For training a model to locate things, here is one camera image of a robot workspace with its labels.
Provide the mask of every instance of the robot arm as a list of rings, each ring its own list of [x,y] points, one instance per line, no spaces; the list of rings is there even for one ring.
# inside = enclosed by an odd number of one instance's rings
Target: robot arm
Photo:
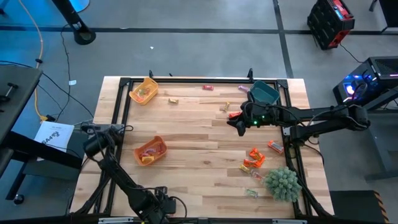
[[[246,101],[241,105],[242,113],[232,117],[227,123],[238,130],[243,136],[246,128],[251,126],[275,125],[285,128],[290,136],[290,143],[303,146],[311,136],[350,129],[363,131],[370,126],[367,111],[357,105],[338,105],[329,108],[315,108],[301,110],[295,107],[270,105]],[[303,124],[303,121],[324,121],[318,124]]]
[[[113,149],[121,141],[123,128],[117,129],[110,125],[104,131],[96,131],[97,128],[100,130],[100,127],[101,125],[82,127],[87,133],[95,133],[83,144],[88,158],[97,162],[99,168],[106,172],[107,180],[114,180],[116,185],[127,195],[131,209],[141,220],[147,220],[150,224],[168,224],[169,219],[166,215],[175,213],[176,201],[167,195],[167,187],[145,188],[137,185],[120,166],[113,153],[104,154],[102,152],[105,148]],[[94,156],[99,152],[102,153],[103,158],[97,161]],[[93,206],[106,183],[107,181],[104,181],[103,184],[98,186],[94,194],[77,213],[85,213]]]

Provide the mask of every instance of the paper sheet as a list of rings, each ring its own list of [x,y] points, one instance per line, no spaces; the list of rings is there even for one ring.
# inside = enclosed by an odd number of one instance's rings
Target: paper sheet
[[[74,128],[73,125],[69,124],[43,121],[34,140],[56,150],[66,152]]]

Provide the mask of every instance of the fake plant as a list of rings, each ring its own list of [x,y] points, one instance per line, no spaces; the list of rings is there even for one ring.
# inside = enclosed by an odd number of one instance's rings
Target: fake plant
[[[302,189],[297,183],[296,173],[288,167],[271,170],[262,183],[278,201],[296,202]]]

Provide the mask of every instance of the wooden tabletop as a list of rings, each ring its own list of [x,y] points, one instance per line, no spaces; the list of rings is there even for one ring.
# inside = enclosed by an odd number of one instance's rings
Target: wooden tabletop
[[[105,77],[95,123],[110,123],[120,77]],[[288,79],[292,106],[309,108],[304,80]],[[292,203],[276,202],[256,180],[239,170],[239,165],[257,147],[266,161],[259,173],[285,167],[285,157],[269,149],[270,140],[282,144],[279,127],[264,126],[246,130],[239,137],[235,128],[226,124],[228,114],[221,111],[231,103],[229,113],[239,111],[246,94],[236,84],[212,84],[214,91],[202,90],[206,83],[160,83],[158,94],[145,106],[131,102],[121,166],[139,185],[167,186],[170,196],[180,197],[188,207],[188,217],[224,218],[293,218]],[[121,120],[126,92],[119,114]],[[168,103],[178,99],[179,104]],[[133,150],[161,136],[167,145],[167,154],[151,166],[141,167],[135,161]],[[308,188],[326,211],[333,214],[328,184],[320,156],[301,148]],[[92,194],[101,170],[92,161],[83,168],[76,186],[71,212],[78,210]],[[244,194],[244,189],[258,191],[259,197]],[[302,198],[300,208],[305,212]],[[177,202],[175,217],[183,217],[183,206]],[[112,216],[136,216],[129,207],[126,195],[116,187]]]

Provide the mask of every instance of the concrete floor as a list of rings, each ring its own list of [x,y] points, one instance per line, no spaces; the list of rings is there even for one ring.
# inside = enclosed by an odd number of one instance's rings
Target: concrete floor
[[[25,1],[38,25],[61,27],[65,20],[50,0]],[[307,30],[306,18],[315,0],[279,0],[285,29]],[[356,18],[355,30],[381,30],[380,16],[368,11],[371,1],[346,0]],[[17,1],[5,7],[0,26],[31,26]],[[80,13],[90,27],[102,28],[212,28],[278,29],[272,0],[95,0]],[[245,77],[254,69],[256,77],[285,78],[285,63],[279,34],[169,34],[98,32],[90,45],[77,45],[70,32],[64,33],[70,56],[72,95],[94,112],[102,79],[106,75],[155,75]],[[41,69],[67,89],[65,52],[59,32],[43,32],[44,57]],[[331,89],[358,64],[341,47],[322,51],[311,35],[286,35],[294,78],[304,78],[312,107],[335,105]],[[349,35],[343,44],[359,60],[369,56],[397,55],[398,35]],[[33,66],[39,53],[36,32],[0,31],[0,60]],[[64,105],[67,96],[46,78],[40,84]],[[57,105],[39,89],[43,114],[57,114]],[[60,122],[74,124],[90,115],[74,101]],[[39,128],[30,99],[14,130],[30,138]],[[330,190],[377,190],[392,223],[398,222],[398,179],[366,182],[364,175],[378,171],[375,148],[365,132],[347,130],[325,134],[320,147]],[[21,165],[12,162],[0,179],[4,198]],[[65,214],[76,181],[28,177],[19,191],[26,197],[17,207],[0,200],[1,219]],[[37,204],[45,206],[38,209]]]

